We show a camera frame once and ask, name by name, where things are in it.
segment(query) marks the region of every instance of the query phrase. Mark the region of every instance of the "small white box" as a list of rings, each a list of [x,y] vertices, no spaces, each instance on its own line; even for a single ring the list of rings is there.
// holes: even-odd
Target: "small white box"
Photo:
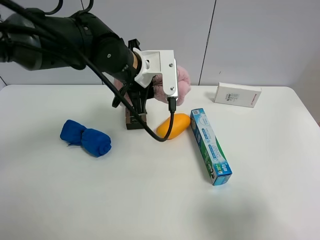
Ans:
[[[229,104],[254,108],[261,92],[262,89],[258,86],[246,86],[219,82],[214,102],[218,104]]]

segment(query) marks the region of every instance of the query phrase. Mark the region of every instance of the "table surface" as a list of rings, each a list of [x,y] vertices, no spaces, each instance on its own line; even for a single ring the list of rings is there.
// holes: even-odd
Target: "table surface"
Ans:
[[[193,86],[233,174],[212,186],[190,129],[160,143],[126,130],[106,86],[11,85],[0,92],[0,239],[312,240],[320,235],[320,128],[287,87],[255,108]],[[147,102],[155,129],[168,107]],[[95,158],[59,135],[75,120],[111,137]]]

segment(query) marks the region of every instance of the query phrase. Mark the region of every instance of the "blue and white box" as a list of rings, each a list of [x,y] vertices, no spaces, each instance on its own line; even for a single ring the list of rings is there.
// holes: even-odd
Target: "blue and white box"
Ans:
[[[225,184],[232,171],[203,108],[190,114],[191,127],[214,186]]]

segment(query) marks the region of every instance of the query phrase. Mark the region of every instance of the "rolled blue cloth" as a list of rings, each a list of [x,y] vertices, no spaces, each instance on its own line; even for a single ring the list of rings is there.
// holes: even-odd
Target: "rolled blue cloth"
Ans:
[[[111,139],[101,131],[88,128],[82,133],[82,145],[92,155],[100,157],[111,149]]]
[[[60,138],[70,143],[69,145],[83,146],[95,157],[105,155],[111,149],[111,139],[107,134],[92,128],[86,128],[73,120],[65,122]]]

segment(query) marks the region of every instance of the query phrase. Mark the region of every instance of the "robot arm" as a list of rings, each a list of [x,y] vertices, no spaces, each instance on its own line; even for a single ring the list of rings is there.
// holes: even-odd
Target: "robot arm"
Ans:
[[[88,13],[93,6],[78,11],[71,17],[51,17],[62,7],[43,12],[37,8],[24,9],[12,0],[0,4],[16,12],[0,23],[0,62],[16,62],[28,70],[44,70],[71,66],[82,70],[88,66],[115,94],[112,105],[122,102],[132,117],[155,140],[168,139],[176,111],[177,65],[173,51],[140,51],[138,40],[129,41],[127,47],[99,18]],[[102,72],[123,83],[118,91]],[[145,123],[146,100],[152,78],[162,74],[164,92],[167,94],[170,123],[166,135],[157,136]],[[124,98],[128,93],[133,106]]]
[[[140,51],[138,41],[128,48],[122,38],[88,12],[80,11],[71,17],[52,17],[37,8],[27,10],[47,26],[65,35],[101,72],[129,85],[129,91],[143,92],[155,75],[162,75],[165,94],[178,97],[177,64],[173,50]],[[11,25],[41,31],[41,28],[17,13],[4,21],[4,26]],[[68,49],[46,37],[12,33],[9,30],[3,30],[2,34],[0,62],[16,62],[27,70],[35,71],[68,67],[78,61]]]

